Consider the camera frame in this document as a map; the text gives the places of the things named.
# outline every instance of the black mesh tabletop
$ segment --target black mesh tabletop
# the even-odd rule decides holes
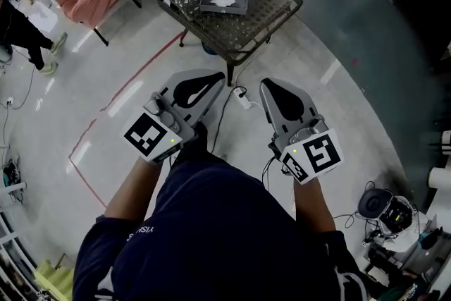
[[[228,63],[239,65],[302,5],[302,0],[248,0],[245,16],[200,11],[200,0],[159,0],[160,6]]]

